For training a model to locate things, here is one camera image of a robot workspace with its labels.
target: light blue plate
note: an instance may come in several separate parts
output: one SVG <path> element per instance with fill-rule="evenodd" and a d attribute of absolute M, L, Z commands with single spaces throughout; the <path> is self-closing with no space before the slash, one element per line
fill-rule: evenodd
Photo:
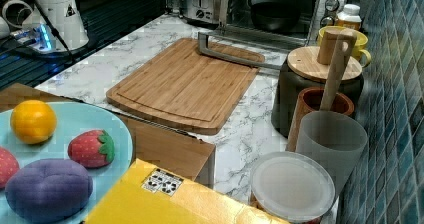
<path fill-rule="evenodd" d="M 11 111 L 0 113 L 0 146 L 9 150 L 22 168 L 27 164 L 45 158 L 69 159 L 67 150 L 73 138 L 93 129 L 104 129 L 115 143 L 115 159 L 105 167 L 88 169 L 93 178 L 93 193 L 87 206 L 80 212 L 58 223 L 80 223 L 99 202 L 106 192 L 128 169 L 133 152 L 130 133 L 125 124 L 112 113 L 101 108 L 72 102 L 52 102 L 57 117 L 56 130 L 43 145 L 26 145 L 13 134 L 9 120 Z M 0 189 L 0 223 L 27 223 L 10 209 Z"/>

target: bamboo cutting board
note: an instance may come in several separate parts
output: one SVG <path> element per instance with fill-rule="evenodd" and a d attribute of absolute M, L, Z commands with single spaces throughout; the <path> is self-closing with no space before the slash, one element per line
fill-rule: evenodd
<path fill-rule="evenodd" d="M 209 48 L 253 61 L 260 54 L 209 42 Z M 107 100 L 133 115 L 205 135 L 219 132 L 257 68 L 201 55 L 183 38 L 112 87 Z"/>

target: marble countertop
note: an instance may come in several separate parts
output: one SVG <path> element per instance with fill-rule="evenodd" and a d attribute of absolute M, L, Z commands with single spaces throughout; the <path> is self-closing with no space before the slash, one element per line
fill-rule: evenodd
<path fill-rule="evenodd" d="M 125 113 L 107 103 L 106 91 L 178 39 L 197 38 L 199 31 L 210 30 L 189 25 L 178 17 L 163 15 L 36 89 Z M 211 41 L 260 53 L 265 56 L 265 62 L 274 65 L 282 65 L 287 57 L 284 53 L 213 38 Z M 271 124 L 278 75 L 276 70 L 261 69 L 218 134 L 190 133 L 216 145 L 214 189 L 243 203 L 248 202 L 250 195 L 249 171 L 253 162 L 267 153 L 284 151 L 287 144 L 287 139 Z"/>

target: round lid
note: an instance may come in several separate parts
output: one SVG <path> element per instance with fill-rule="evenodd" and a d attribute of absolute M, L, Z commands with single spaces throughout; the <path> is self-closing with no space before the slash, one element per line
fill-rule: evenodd
<path fill-rule="evenodd" d="M 300 47 L 294 49 L 287 56 L 287 64 L 296 74 L 312 81 L 325 83 L 330 71 L 330 65 L 323 65 L 317 61 L 318 46 Z M 353 57 L 349 58 L 342 83 L 354 81 L 362 73 L 361 64 Z"/>
<path fill-rule="evenodd" d="M 357 16 L 359 15 L 359 10 L 361 8 L 357 5 L 353 5 L 353 4 L 346 4 L 343 7 L 343 12 L 345 12 L 346 14 L 352 15 L 352 16 Z"/>
<path fill-rule="evenodd" d="M 290 222 L 313 220 L 333 204 L 335 190 L 330 175 L 301 154 L 265 155 L 255 162 L 250 179 L 259 204 L 270 214 Z"/>

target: purple ball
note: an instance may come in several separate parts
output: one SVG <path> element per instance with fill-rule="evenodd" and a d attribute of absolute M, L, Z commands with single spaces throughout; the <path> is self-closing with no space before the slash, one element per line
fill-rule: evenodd
<path fill-rule="evenodd" d="M 32 223 L 63 220 L 80 211 L 93 192 L 87 170 L 72 160 L 43 159 L 19 170 L 7 183 L 10 208 Z"/>

